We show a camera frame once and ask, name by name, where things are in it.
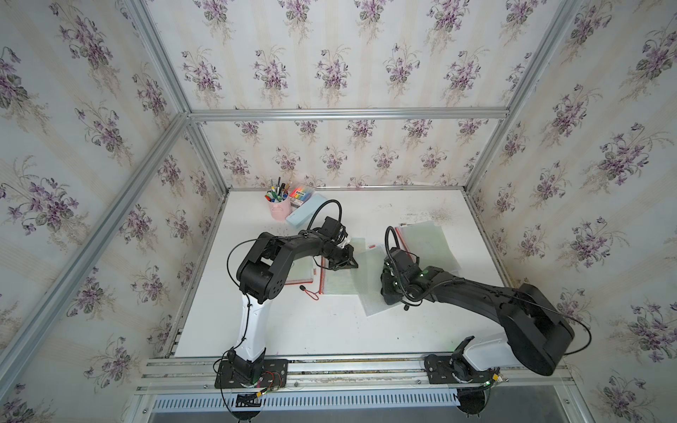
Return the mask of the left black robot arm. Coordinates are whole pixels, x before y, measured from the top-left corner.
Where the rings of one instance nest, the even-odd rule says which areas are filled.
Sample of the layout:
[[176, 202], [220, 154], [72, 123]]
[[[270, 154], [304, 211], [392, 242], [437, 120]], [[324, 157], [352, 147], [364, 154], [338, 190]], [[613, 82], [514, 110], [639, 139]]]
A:
[[229, 273], [243, 295], [243, 314], [239, 339], [225, 352], [224, 361], [239, 375], [258, 379], [263, 371], [270, 302], [287, 284], [295, 261], [321, 257], [327, 261], [327, 271], [359, 267], [342, 217], [340, 201], [328, 199], [299, 234], [279, 236], [262, 232], [251, 241], [252, 246], [236, 273]]

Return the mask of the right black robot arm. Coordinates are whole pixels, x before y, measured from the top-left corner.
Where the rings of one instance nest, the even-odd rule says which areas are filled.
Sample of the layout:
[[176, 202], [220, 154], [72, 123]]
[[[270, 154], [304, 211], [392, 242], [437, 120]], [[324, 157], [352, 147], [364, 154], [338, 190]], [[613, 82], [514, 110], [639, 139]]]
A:
[[541, 376], [553, 375], [561, 360], [575, 354], [575, 317], [560, 312], [539, 288], [495, 287], [454, 275], [444, 269], [421, 268], [420, 259], [400, 245], [397, 231], [384, 234], [386, 257], [380, 277], [388, 305], [406, 309], [426, 301], [463, 308], [499, 324], [501, 333], [479, 342], [465, 338], [448, 356], [428, 356], [431, 377], [449, 375], [461, 384], [491, 384], [501, 368], [523, 367]]

